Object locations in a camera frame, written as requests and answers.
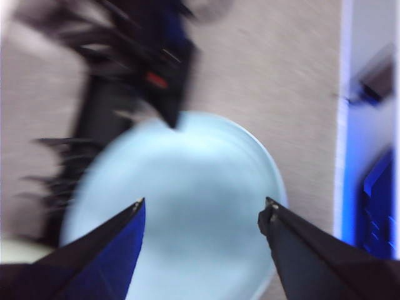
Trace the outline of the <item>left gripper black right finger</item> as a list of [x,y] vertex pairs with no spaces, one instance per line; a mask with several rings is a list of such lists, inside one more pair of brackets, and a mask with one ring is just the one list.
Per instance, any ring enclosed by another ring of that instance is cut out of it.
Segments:
[[399,299],[399,261],[350,246],[270,197],[257,224],[288,299]]

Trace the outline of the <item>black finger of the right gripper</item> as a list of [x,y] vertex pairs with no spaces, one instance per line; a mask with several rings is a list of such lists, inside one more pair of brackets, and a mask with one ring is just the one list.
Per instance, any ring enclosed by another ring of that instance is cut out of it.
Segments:
[[137,94],[156,110],[170,128],[177,126],[194,60],[194,56],[186,56],[181,62],[137,62]]

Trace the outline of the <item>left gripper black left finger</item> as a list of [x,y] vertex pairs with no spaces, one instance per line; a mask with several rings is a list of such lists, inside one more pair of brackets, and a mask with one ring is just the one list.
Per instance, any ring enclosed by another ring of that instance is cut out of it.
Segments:
[[33,263],[1,265],[1,299],[125,299],[145,220],[140,199]]

